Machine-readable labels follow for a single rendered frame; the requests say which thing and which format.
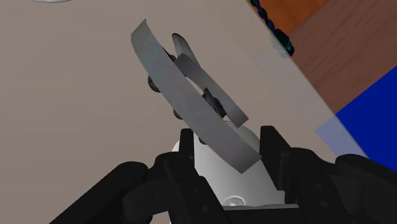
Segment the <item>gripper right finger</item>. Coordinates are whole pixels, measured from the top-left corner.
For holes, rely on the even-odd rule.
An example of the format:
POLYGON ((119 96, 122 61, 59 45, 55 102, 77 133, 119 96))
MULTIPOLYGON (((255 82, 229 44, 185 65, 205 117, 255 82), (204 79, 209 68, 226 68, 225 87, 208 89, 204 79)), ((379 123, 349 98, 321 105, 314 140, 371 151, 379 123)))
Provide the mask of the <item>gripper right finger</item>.
POLYGON ((327 162, 291 147, 273 126, 260 129, 260 155, 303 224, 397 224, 397 172, 355 154, 327 162))

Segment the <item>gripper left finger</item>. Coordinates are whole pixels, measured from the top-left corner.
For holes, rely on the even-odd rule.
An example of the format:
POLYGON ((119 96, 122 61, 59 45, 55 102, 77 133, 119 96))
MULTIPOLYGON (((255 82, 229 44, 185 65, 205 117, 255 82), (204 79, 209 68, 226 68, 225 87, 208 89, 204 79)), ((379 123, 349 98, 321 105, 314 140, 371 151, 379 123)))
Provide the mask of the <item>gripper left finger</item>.
POLYGON ((177 152, 157 156, 152 167, 117 165, 50 224, 150 224, 162 212, 171 224, 230 224, 193 152, 193 131, 182 129, 177 152))

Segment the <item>white tool with grey blades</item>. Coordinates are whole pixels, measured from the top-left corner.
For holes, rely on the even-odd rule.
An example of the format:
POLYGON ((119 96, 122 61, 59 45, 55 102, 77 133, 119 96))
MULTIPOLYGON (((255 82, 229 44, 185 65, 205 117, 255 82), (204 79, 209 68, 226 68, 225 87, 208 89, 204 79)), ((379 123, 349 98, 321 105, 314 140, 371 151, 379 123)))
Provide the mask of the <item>white tool with grey blades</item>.
POLYGON ((177 59, 172 60, 146 21, 131 34, 137 58, 173 110, 192 130, 173 148, 189 144, 197 172, 208 180, 224 206, 282 204, 260 156, 260 139, 244 126, 248 117, 200 67, 187 42, 172 35, 177 59))

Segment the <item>blue rug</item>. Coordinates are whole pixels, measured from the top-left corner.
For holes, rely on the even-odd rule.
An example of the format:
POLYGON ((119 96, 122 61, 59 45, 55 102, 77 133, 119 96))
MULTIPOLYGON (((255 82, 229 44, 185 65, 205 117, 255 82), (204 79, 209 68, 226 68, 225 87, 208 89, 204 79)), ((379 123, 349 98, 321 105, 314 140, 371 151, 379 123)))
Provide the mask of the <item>blue rug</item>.
POLYGON ((397 172, 397 66, 343 107, 337 117, 369 159, 397 172))

